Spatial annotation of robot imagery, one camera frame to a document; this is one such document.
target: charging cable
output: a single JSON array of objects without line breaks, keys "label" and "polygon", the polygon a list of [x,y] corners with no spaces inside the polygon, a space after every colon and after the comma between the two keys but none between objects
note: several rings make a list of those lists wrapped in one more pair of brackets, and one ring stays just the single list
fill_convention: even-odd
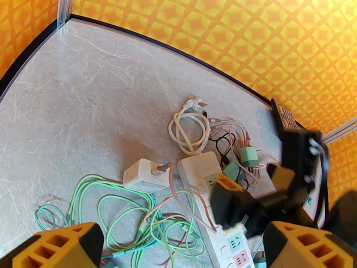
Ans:
[{"label": "charging cable", "polygon": [[[202,152],[207,145],[210,133],[208,118],[202,114],[204,112],[203,107],[207,104],[202,103],[201,100],[202,99],[199,97],[187,100],[182,109],[173,114],[173,117],[168,125],[170,137],[178,144],[180,149],[189,156],[198,155]],[[190,142],[186,132],[180,124],[180,120],[185,117],[197,122],[202,129],[202,136],[197,142]]]}]

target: white power strip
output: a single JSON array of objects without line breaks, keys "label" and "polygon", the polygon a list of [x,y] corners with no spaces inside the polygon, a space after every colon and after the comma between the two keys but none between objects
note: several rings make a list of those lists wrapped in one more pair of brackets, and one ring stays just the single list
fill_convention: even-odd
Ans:
[{"label": "white power strip", "polygon": [[[206,201],[208,211],[213,219],[209,198],[213,179],[216,174],[222,173],[214,152],[183,159],[177,163],[183,186],[186,190],[194,190],[201,194]],[[195,198],[198,207],[196,215],[208,224],[204,207],[200,200]],[[199,224],[199,230],[206,245],[207,251],[215,268],[254,268],[252,256],[241,224],[228,231],[216,226],[213,233]]]}]

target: green cable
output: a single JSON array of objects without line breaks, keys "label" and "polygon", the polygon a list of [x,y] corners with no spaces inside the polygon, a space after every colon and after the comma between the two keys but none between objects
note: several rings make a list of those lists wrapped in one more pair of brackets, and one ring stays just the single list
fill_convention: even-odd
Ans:
[{"label": "green cable", "polygon": [[[146,225],[145,222],[141,222],[139,229],[137,231],[137,234],[135,236],[135,239],[131,244],[126,245],[126,246],[120,245],[112,236],[112,231],[114,229],[114,226],[125,215],[129,214],[130,212],[133,212],[136,210],[141,210],[143,213],[147,214],[148,212],[150,212],[152,209],[154,209],[157,206],[156,199],[153,194],[149,195],[146,193],[140,193],[137,191],[126,189],[126,188],[124,188],[124,186],[122,184],[119,184],[119,183],[116,183],[113,181],[109,181],[109,180],[107,180],[101,176],[98,176],[98,175],[88,175],[88,176],[83,177],[79,181],[79,183],[77,184],[75,191],[73,193],[70,207],[68,209],[68,213],[66,216],[58,207],[56,207],[54,205],[50,205],[50,204],[44,205],[44,206],[40,207],[39,209],[37,209],[35,212],[35,218],[36,218],[36,221],[37,221],[38,225],[40,226],[40,228],[42,230],[47,230],[43,226],[43,224],[40,222],[40,219],[39,219],[39,215],[42,211],[46,212],[47,214],[50,215],[50,218],[52,220],[52,222],[51,222],[52,228],[57,227],[54,213],[50,209],[54,209],[56,212],[58,212],[61,215],[61,218],[64,222],[64,226],[72,226],[75,224],[76,220],[78,220],[79,223],[82,223],[83,222],[82,206],[83,206],[84,195],[85,195],[86,191],[93,185],[100,185],[100,186],[136,194],[136,195],[140,196],[141,198],[143,198],[147,205],[146,207],[143,207],[140,204],[136,203],[135,201],[133,201],[129,198],[118,196],[118,195],[113,195],[113,194],[105,195],[99,200],[98,205],[97,205],[97,213],[98,213],[98,217],[100,220],[100,225],[106,234],[105,241],[106,241],[108,248],[113,250],[112,254],[104,256],[103,258],[115,258],[115,257],[120,257],[122,255],[125,255],[127,253],[133,253],[130,266],[132,268],[137,268],[137,267],[140,267],[140,265],[141,265],[141,260],[142,260],[143,254],[144,254],[144,250],[149,247],[154,246],[157,243],[161,243],[161,244],[164,244],[165,247],[167,248],[173,268],[175,267],[174,258],[172,255],[173,251],[179,255],[193,258],[198,263],[198,265],[200,267],[203,267],[197,260],[197,257],[201,257],[202,255],[204,255],[206,252],[206,248],[204,246],[203,240],[197,235],[197,232],[193,227],[193,219],[191,219],[190,222],[188,223],[186,221],[179,220],[178,218],[169,218],[169,219],[165,220],[164,222],[157,223],[159,220],[162,220],[165,218],[165,216],[162,215],[160,208],[157,209],[149,217],[150,222],[147,222],[148,225]],[[187,194],[191,198],[191,200],[193,200],[194,196],[189,191],[185,191],[185,190],[177,191],[177,194],[181,194],[181,193]],[[110,224],[109,227],[107,227],[105,225],[103,217],[102,217],[102,204],[104,203],[105,200],[110,199],[110,198],[125,201],[125,202],[133,205],[133,208],[130,208],[130,209],[124,211]],[[169,232],[171,231],[172,228],[174,228],[176,226],[180,226],[185,232],[187,232],[184,246],[182,246],[182,245],[176,246],[176,245],[170,244],[170,241],[168,238]],[[188,239],[190,236],[195,238],[194,243],[192,243],[191,245],[188,243]],[[192,250],[196,249],[199,244],[202,245],[203,249],[200,253],[194,255],[192,253]]]}]

